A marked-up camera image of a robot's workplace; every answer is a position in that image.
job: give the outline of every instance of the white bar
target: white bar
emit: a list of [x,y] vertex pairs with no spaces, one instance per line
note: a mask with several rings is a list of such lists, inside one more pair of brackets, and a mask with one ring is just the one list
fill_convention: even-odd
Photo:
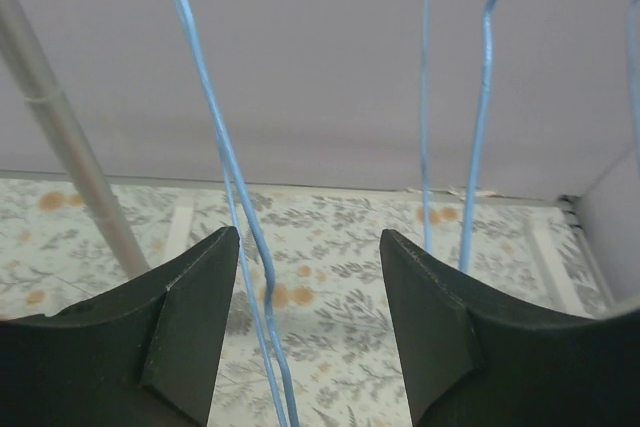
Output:
[[173,211],[173,219],[171,219],[171,227],[164,247],[163,264],[187,250],[194,207],[193,196],[180,197],[176,201],[176,209]]
[[584,310],[575,285],[564,267],[545,221],[530,219],[525,226],[527,238],[543,281],[556,305],[567,314],[578,317],[592,316]]

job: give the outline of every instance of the floral pattern surface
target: floral pattern surface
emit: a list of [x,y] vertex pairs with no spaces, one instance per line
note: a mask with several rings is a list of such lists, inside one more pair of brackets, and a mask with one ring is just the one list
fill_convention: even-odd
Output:
[[[121,185],[114,191],[152,266],[161,262],[174,205],[182,195],[196,198],[189,245],[230,222],[226,195],[219,190]],[[1,180],[0,199],[4,318],[53,314],[125,281],[71,184]],[[423,222],[429,222],[435,256],[456,265],[461,204],[454,198],[434,202],[425,215],[417,198],[392,193],[317,195],[313,189],[282,188],[254,192],[252,199],[276,264],[274,306],[302,425],[410,425],[380,268],[380,232],[396,229],[420,244]],[[562,212],[554,207],[479,205],[470,274],[513,296],[556,308],[524,232],[531,217],[550,226],[587,311],[601,312],[602,295]],[[262,299],[258,251],[246,220],[241,227],[256,296]],[[278,425],[254,329],[238,269],[210,426]]]

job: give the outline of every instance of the bent wire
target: bent wire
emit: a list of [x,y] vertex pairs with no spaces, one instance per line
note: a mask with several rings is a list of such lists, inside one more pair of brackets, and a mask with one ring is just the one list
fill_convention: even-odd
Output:
[[[473,135],[473,148],[471,151],[471,162],[469,166],[469,177],[467,181],[467,192],[464,204],[464,219],[462,224],[462,236],[460,240],[460,263],[459,269],[467,273],[469,270],[469,260],[471,254],[471,232],[473,227],[473,212],[475,209],[475,192],[478,185],[478,174],[480,173],[480,162],[482,157],[482,143],[484,141],[484,130],[487,123],[487,113],[489,110],[489,100],[491,98],[491,79],[493,74],[493,34],[492,16],[496,2],[498,0],[487,0],[483,14],[483,34],[484,34],[484,63],[482,65],[482,84],[478,96],[478,109],[476,113],[476,125]],[[429,32],[430,32],[430,8],[431,0],[423,0],[422,17],[422,65],[421,65],[421,100],[420,100],[420,154],[421,154],[421,177],[422,177],[422,204],[425,218],[429,215],[429,183],[428,183],[428,147],[427,147],[427,96],[428,96],[428,56],[429,56]],[[425,247],[431,253],[432,240],[430,223],[424,222]]]
[[[253,208],[253,204],[251,203],[249,192],[244,182],[244,178],[242,175],[242,171],[240,170],[240,166],[238,165],[238,161],[235,156],[233,145],[231,143],[229,133],[227,132],[227,128],[224,123],[222,112],[220,111],[220,108],[218,106],[213,84],[210,80],[208,68],[204,58],[204,53],[202,52],[202,48],[200,45],[198,29],[196,26],[193,12],[191,10],[190,2],[189,0],[174,0],[174,2],[176,4],[178,15],[180,17],[180,20],[184,28],[185,36],[187,37],[187,40],[191,47],[194,61],[196,63],[196,67],[198,68],[198,73],[200,74],[200,81],[202,84],[202,88],[205,92],[205,96],[209,104],[209,110],[214,120],[217,143],[218,143],[218,151],[220,154],[221,164],[223,167],[225,188],[227,190],[227,197],[229,201],[229,208],[231,211],[233,223],[236,226],[236,228],[239,229],[240,226],[238,221],[238,215],[235,209],[235,202],[233,197],[233,191],[231,188],[231,179],[229,176],[229,170],[231,171],[231,176],[233,178],[233,181],[235,183],[236,189],[240,197],[240,203],[242,204],[242,207],[247,216],[251,232],[255,238],[256,245],[258,247],[258,252],[260,253],[260,257],[264,264],[265,279],[266,279],[264,308],[265,308],[265,319],[267,324],[267,330],[269,332],[269,337],[271,338],[271,342],[273,344],[273,348],[276,354],[276,359],[278,360],[278,364],[280,365],[280,372],[282,375],[282,383],[283,383],[285,399],[287,403],[287,412],[288,412],[289,422],[292,427],[299,427],[300,423],[298,420],[295,394],[293,390],[293,380],[291,378],[289,365],[287,364],[286,356],[282,348],[280,336],[278,335],[278,330],[275,324],[275,318],[273,313],[272,300],[273,300],[273,290],[275,287],[275,270],[273,266],[273,259],[269,252],[269,248],[267,246],[266,240],[264,238],[262,228],[260,227],[260,224],[258,222],[255,209]],[[264,338],[264,333],[262,332],[262,322],[260,322],[260,314],[258,311],[255,294],[253,292],[253,283],[251,281],[251,275],[249,274],[246,254],[244,252],[242,242],[240,244],[240,248],[241,248],[240,260],[242,264],[242,271],[245,278],[245,283],[247,285],[247,294],[248,294],[249,302],[251,305],[253,319],[256,323],[256,333],[258,335],[258,342],[260,344],[260,350],[264,358],[265,369],[267,371],[269,386],[271,388],[274,405],[276,407],[276,413],[278,415],[278,421],[281,426],[287,427],[288,424],[284,415],[282,402],[280,400],[277,381],[275,379],[273,367],[271,365],[271,360],[269,358],[268,349],[267,349],[267,345]]]
[[627,10],[627,84],[629,102],[636,134],[636,162],[640,172],[640,85],[638,85],[638,46],[636,44],[636,13],[640,0],[632,0]]

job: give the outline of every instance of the black plastic object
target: black plastic object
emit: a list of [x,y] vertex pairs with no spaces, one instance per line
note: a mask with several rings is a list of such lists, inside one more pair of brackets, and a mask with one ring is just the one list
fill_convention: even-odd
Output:
[[380,250],[414,426],[640,425],[640,311],[537,307],[393,231]]
[[53,317],[0,323],[0,425],[207,425],[237,259],[224,228]]

